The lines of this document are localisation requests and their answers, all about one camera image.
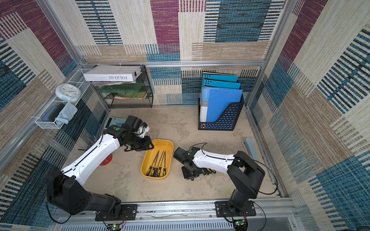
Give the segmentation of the file tool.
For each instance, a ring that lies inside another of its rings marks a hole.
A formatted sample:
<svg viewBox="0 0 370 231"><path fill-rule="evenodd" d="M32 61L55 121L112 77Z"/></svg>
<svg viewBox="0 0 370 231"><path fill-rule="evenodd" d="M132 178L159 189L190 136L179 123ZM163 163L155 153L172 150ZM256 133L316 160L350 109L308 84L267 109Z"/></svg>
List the file tool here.
<svg viewBox="0 0 370 231"><path fill-rule="evenodd" d="M158 160L158 156L159 156L159 151L157 152L152 164L150 165L149 169L147 170L146 176L151 176L151 172L155 168L156 162Z"/></svg>
<svg viewBox="0 0 370 231"><path fill-rule="evenodd" d="M158 169L159 164L160 164L161 156L158 156L158 160L157 160L157 162L156 162L155 168L152 170L152 172L151 172L151 176L150 176L150 177L156 177L156 173L157 173L157 169Z"/></svg>
<svg viewBox="0 0 370 231"><path fill-rule="evenodd" d="M167 173L167 168L166 168L166 151L163 153L163 158L162 158L162 176L164 177Z"/></svg>
<svg viewBox="0 0 370 231"><path fill-rule="evenodd" d="M161 175L161 170L162 170L162 167L163 167L163 161L165 159L165 156L166 156L165 151L163 151L161 159L160 159L160 164L159 164L159 167L157 169L156 177L160 177L160 175Z"/></svg>

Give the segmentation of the yellow storage tray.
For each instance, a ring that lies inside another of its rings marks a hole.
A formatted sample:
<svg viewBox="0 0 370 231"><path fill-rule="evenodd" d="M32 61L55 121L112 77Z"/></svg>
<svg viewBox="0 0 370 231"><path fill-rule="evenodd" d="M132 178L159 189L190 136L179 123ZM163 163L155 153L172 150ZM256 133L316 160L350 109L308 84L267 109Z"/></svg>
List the yellow storage tray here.
<svg viewBox="0 0 370 231"><path fill-rule="evenodd" d="M154 149L148 150L145 153L142 166L141 166L141 173L144 177L150 178L150 179L165 179L169 175L170 172L170 166L171 166L171 161L172 161L172 154L173 154L173 148L174 145L170 140L163 140L163 139L155 139L152 141L154 144ZM162 170L161 170L161 175L160 177L150 177L146 176L146 172L149 169L150 165L152 164L157 152L159 153L159 156L162 155L163 151L166 151L166 168L167 168L167 173L163 177L162 176Z"/></svg>

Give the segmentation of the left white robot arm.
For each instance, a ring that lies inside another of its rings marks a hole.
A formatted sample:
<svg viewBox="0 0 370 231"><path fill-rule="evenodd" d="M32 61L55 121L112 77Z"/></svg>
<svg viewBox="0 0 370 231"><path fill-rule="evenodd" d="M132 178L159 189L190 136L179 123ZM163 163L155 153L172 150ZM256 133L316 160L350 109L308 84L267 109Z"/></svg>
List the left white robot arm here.
<svg viewBox="0 0 370 231"><path fill-rule="evenodd" d="M105 129L97 142L78 159L62 170L53 170L48 174L46 205L54 205L69 215L96 211L120 219L123 209L119 198L89 192L84 184L95 169L120 147L123 146L126 152L153 149L154 144L147 135L149 130L148 124L135 116L128 116L120 126L111 125Z"/></svg>

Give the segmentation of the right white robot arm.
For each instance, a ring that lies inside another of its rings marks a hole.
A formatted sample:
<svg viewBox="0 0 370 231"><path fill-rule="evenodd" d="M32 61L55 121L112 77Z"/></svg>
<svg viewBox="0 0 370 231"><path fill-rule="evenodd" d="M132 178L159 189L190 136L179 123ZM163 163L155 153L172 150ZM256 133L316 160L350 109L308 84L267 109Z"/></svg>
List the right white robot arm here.
<svg viewBox="0 0 370 231"><path fill-rule="evenodd" d="M218 217L241 217L256 215L250 199L257 198L265 171L243 151L235 155L222 155L192 147L177 148L173 157L182 166L186 180L194 180L201 174L221 172L229 176L235 190L227 202L215 202Z"/></svg>

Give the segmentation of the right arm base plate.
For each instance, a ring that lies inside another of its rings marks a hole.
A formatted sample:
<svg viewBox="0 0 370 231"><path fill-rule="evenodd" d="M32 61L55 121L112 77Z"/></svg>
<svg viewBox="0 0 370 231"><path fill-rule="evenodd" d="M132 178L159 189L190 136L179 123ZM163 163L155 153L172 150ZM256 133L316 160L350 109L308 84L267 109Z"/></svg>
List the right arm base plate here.
<svg viewBox="0 0 370 231"><path fill-rule="evenodd" d="M218 218L256 216L255 207L252 201L247 201L241 209L231 205L228 201L216 201L214 205L216 216Z"/></svg>

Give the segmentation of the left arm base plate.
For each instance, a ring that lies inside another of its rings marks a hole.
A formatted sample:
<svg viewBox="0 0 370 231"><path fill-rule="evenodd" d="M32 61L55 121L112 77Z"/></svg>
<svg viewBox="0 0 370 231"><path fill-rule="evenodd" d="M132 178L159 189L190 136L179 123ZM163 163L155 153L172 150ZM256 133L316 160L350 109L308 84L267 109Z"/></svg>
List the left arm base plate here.
<svg viewBox="0 0 370 231"><path fill-rule="evenodd" d="M135 220L138 204L121 204L120 208L116 206L110 212L98 211L95 221L123 221Z"/></svg>

